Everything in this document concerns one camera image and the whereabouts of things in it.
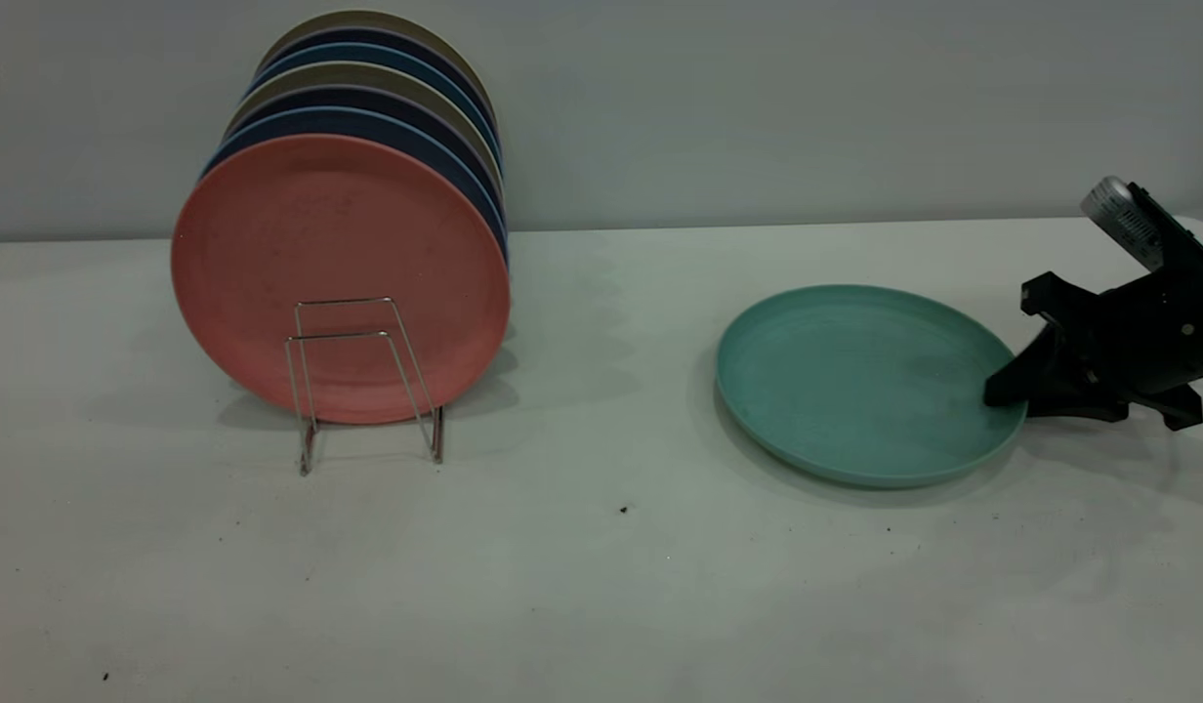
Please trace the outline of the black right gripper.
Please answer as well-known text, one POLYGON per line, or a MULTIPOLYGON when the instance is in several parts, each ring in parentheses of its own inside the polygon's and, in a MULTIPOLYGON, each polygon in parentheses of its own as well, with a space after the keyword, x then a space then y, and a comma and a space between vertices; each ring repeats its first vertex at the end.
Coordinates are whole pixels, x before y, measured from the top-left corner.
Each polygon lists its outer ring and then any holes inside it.
POLYGON ((1045 327, 988 378, 988 406, 1027 418, 1122 423, 1146 406, 1173 432, 1203 423, 1203 262, 1163 267, 1106 293, 1048 272, 1023 285, 1021 311, 1045 327))

